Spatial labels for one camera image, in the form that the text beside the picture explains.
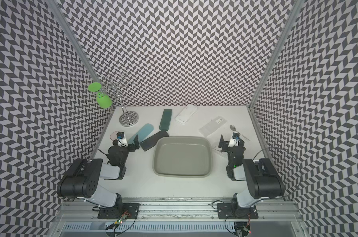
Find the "black pencil case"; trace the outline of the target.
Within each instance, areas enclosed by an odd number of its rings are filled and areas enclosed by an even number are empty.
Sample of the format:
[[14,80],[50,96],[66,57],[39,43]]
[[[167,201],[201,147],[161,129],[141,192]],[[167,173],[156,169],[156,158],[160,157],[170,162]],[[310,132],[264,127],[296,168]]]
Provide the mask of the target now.
[[169,134],[165,130],[161,130],[154,135],[146,138],[140,143],[140,147],[146,152],[156,146],[157,142],[164,137],[168,137]]

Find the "light blue pencil case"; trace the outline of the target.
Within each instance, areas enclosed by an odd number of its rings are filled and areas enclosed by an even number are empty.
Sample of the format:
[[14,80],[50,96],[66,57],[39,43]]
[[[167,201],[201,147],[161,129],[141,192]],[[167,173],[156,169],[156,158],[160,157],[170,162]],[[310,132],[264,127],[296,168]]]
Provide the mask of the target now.
[[134,134],[129,140],[128,143],[131,144],[134,142],[136,136],[138,136],[139,141],[143,141],[147,138],[154,130],[154,126],[150,123],[145,124],[136,134]]

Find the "clear pencil case with label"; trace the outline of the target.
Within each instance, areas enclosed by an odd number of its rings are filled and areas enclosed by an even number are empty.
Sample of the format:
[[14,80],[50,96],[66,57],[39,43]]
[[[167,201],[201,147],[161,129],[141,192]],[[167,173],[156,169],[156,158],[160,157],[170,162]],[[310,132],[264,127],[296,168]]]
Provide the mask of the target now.
[[205,126],[199,129],[199,132],[204,136],[208,137],[221,128],[224,124],[226,124],[227,120],[222,116],[218,116],[207,123]]

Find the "dark green pencil case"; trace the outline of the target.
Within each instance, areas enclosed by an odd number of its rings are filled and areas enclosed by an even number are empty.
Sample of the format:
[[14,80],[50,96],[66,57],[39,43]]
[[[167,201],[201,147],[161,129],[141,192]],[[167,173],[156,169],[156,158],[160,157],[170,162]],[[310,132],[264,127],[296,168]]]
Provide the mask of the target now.
[[168,131],[170,128],[171,118],[172,118],[172,109],[164,109],[161,121],[159,124],[159,130]]

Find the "clear frosted pencil case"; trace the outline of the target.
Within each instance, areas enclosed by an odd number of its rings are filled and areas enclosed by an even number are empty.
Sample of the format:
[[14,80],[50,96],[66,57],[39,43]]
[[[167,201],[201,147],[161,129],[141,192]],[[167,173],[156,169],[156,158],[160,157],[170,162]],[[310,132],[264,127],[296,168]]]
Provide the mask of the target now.
[[223,152],[221,150],[221,148],[219,148],[217,145],[213,145],[212,149],[213,149],[214,154],[216,154],[216,155],[218,155],[218,156],[220,156],[222,158],[225,158],[225,159],[227,158],[227,152]]

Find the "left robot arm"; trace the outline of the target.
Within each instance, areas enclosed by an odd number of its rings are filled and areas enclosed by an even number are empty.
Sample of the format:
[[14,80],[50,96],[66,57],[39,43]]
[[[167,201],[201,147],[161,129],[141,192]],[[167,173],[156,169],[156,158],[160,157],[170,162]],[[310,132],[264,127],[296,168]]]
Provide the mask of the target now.
[[121,180],[126,173],[130,152],[139,149],[139,137],[127,144],[123,132],[118,132],[107,153],[108,163],[102,159],[76,159],[57,185],[57,194],[64,198],[77,198],[105,210],[124,213],[122,197],[99,184],[100,179]]

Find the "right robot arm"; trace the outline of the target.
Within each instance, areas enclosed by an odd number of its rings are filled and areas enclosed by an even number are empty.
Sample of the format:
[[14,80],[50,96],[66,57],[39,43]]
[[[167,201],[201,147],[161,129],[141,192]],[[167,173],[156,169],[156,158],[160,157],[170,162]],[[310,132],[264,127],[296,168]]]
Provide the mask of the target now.
[[226,173],[232,181],[245,181],[247,189],[233,195],[231,210],[242,211],[256,203],[279,198],[284,195],[285,186],[270,159],[258,161],[244,158],[245,142],[238,133],[233,133],[229,141],[221,136],[218,148],[227,154]]

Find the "grey storage box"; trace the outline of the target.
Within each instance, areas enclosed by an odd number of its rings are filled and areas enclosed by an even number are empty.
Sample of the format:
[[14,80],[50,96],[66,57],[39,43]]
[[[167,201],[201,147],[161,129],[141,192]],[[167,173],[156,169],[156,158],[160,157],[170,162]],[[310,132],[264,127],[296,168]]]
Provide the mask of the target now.
[[212,147],[203,137],[170,136],[157,142],[152,167],[159,176],[202,178],[212,166]]

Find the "white pencil case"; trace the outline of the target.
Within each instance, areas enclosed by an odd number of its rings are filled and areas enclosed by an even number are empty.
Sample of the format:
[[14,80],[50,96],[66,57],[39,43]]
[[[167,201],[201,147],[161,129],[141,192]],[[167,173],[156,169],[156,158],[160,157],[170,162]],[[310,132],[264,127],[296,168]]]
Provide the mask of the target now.
[[179,124],[185,125],[190,118],[194,115],[197,111],[197,107],[194,105],[187,105],[175,118],[175,121]]

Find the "metal spoon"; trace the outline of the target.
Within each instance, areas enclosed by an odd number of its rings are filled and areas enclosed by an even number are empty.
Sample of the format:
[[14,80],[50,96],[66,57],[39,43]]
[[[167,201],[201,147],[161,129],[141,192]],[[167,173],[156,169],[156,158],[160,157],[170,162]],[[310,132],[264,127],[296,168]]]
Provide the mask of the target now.
[[238,133],[240,136],[242,136],[246,141],[250,142],[250,139],[248,137],[246,137],[245,135],[243,135],[242,133],[240,133],[239,131],[237,131],[236,127],[234,125],[230,125],[229,126],[230,129],[235,132]]

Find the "metal cup rack stand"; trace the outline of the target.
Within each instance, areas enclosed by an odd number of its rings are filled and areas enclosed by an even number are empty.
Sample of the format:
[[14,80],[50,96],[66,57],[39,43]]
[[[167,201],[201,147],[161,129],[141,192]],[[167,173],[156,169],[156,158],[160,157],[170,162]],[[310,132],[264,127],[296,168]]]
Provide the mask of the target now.
[[107,74],[104,77],[106,93],[113,100],[114,108],[120,107],[122,114],[119,117],[119,122],[123,127],[131,127],[138,122],[139,116],[137,112],[127,109],[125,101],[127,99],[126,89],[131,87],[134,82],[129,79],[125,73],[119,76],[115,74]]

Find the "green wine glass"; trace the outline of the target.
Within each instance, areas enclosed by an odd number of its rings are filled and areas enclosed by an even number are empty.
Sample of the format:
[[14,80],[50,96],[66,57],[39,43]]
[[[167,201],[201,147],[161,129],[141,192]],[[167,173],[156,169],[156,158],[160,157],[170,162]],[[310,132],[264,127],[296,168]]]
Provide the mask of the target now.
[[89,84],[88,91],[96,94],[96,101],[101,108],[107,109],[112,106],[112,100],[104,90],[101,83],[94,82]]

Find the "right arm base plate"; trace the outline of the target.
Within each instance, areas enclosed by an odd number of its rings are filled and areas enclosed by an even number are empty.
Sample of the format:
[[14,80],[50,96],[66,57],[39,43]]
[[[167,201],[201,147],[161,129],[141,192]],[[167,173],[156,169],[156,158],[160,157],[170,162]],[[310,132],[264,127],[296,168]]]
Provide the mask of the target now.
[[217,205],[217,214],[219,219],[258,219],[258,211],[255,207],[239,207],[231,203],[219,202]]

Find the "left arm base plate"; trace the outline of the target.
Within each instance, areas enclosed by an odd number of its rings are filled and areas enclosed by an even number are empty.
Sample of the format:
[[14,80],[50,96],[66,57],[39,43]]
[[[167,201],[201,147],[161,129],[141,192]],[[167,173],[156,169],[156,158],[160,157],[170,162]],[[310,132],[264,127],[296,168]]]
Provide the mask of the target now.
[[139,213],[139,203],[124,203],[121,206],[99,208],[98,219],[121,219],[122,215],[127,220],[137,219]]

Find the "aluminium rail frame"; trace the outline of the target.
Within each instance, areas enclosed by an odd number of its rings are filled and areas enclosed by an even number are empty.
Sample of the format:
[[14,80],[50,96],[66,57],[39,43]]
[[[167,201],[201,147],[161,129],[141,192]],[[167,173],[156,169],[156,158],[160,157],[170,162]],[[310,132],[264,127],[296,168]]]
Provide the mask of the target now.
[[297,205],[280,199],[256,203],[258,219],[219,219],[226,198],[126,198],[139,203],[137,219],[98,219],[92,204],[64,202],[47,233],[50,237],[307,237]]

